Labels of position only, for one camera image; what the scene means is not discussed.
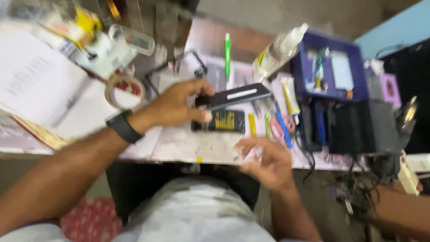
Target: dark cloth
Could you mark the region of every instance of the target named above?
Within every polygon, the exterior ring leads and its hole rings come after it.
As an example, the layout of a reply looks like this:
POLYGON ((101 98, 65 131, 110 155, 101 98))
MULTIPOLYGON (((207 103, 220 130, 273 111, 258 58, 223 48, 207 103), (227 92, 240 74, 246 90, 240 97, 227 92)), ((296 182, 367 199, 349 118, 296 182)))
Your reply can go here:
MULTIPOLYGON (((187 176, 182 171, 188 167, 190 164, 182 163, 113 163, 106 170, 106 175, 117 215, 122 219, 123 225, 127 224, 130 213, 144 200, 151 198, 164 184, 175 178, 187 176)), ((210 164, 200 164, 199 175, 227 183, 251 210, 254 210, 260 189, 258 181, 238 171, 228 171, 222 166, 210 164)))

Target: hand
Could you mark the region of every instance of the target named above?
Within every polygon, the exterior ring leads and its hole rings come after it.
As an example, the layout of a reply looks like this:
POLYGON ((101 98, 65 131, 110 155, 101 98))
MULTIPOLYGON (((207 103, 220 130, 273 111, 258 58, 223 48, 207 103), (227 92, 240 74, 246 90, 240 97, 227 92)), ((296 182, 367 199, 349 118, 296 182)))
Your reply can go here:
POLYGON ((271 191, 282 191, 295 186, 292 178, 292 164, 290 152, 281 143, 270 141, 266 138, 242 139, 236 147, 242 149, 245 157, 254 146, 264 149, 261 156, 261 164, 257 157, 253 161, 244 163, 240 171, 260 181, 271 191))
POLYGON ((187 98, 194 94, 213 96, 215 91, 211 84, 203 79, 176 83, 138 113, 142 113, 145 118, 150 118, 153 121, 152 126, 174 126, 189 120, 211 121, 210 111, 191 108, 187 105, 187 98))

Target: red cloth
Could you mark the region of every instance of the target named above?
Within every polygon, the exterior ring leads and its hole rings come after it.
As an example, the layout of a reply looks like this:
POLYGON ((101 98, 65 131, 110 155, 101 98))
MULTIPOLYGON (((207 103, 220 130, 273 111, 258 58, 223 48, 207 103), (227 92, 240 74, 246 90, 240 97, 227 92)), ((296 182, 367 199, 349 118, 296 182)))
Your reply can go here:
POLYGON ((75 242, 109 242, 121 232, 112 199, 81 199, 60 220, 61 230, 75 242))

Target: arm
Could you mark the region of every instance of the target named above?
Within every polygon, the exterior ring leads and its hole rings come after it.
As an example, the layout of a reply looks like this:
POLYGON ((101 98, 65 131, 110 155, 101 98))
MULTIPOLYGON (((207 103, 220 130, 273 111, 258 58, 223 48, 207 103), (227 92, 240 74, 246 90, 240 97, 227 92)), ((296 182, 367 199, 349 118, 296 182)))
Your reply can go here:
MULTIPOLYGON (((158 125, 210 121, 210 112, 187 107, 187 97, 200 93, 213 95, 214 91, 204 80, 175 84, 127 120, 141 134, 158 125)), ((41 160, 0 198, 0 236, 28 223, 66 214, 128 146, 107 127, 41 160)))
POLYGON ((255 145, 264 149, 261 163, 254 157, 253 161, 241 166, 241 171, 253 176, 270 190, 276 238, 321 241, 292 178, 290 153, 282 144, 265 138, 244 139, 239 141, 237 147, 243 149, 242 153, 246 156, 255 145))

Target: open book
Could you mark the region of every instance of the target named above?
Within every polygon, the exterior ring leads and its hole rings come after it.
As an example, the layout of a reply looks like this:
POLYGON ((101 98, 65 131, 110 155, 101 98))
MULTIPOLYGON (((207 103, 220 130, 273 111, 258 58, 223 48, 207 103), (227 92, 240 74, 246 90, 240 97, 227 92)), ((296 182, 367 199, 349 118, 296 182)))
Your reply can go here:
MULTIPOLYGON (((31 34, 17 31, 1 36, 0 52, 0 109, 66 140, 103 128, 106 119, 120 112, 106 101, 102 82, 89 78, 82 68, 31 34)), ((115 92, 125 104, 139 99, 115 92)), ((149 130, 121 157, 150 158, 160 132, 161 127, 149 130)))

